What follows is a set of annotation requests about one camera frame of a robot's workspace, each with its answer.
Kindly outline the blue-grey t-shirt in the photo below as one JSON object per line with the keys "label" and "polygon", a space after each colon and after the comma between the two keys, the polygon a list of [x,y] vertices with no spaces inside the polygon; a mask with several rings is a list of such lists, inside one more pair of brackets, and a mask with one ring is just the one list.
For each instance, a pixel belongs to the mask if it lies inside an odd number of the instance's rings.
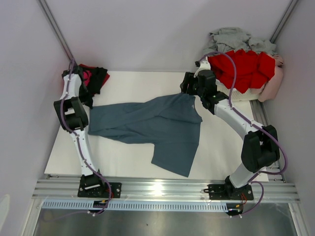
{"label": "blue-grey t-shirt", "polygon": [[90,110],[88,134],[125,144],[153,144],[152,164],[188,177],[201,123],[195,96],[179,93],[143,103],[95,106]]}

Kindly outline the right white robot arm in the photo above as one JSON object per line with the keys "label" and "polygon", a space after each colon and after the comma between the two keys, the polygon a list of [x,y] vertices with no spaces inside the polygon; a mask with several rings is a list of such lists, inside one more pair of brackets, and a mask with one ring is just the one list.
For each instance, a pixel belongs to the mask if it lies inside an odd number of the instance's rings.
{"label": "right white robot arm", "polygon": [[232,106],[229,97],[217,89],[211,70],[186,72],[180,88],[182,93],[199,96],[202,106],[225,121],[243,140],[240,166],[226,177],[224,184],[209,184],[204,192],[211,200],[253,200],[249,182],[280,158],[275,127],[251,121]]}

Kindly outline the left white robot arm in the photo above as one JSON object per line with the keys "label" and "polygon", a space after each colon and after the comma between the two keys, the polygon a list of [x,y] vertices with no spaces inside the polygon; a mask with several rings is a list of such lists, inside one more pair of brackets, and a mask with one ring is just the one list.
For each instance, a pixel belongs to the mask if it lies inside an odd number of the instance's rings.
{"label": "left white robot arm", "polygon": [[93,100],[84,84],[83,70],[79,66],[62,73],[63,92],[54,102],[54,109],[63,130],[70,134],[80,160],[81,178],[79,196],[93,194],[101,197],[106,192],[106,185],[92,161],[88,139],[88,115],[84,105],[91,106]]}

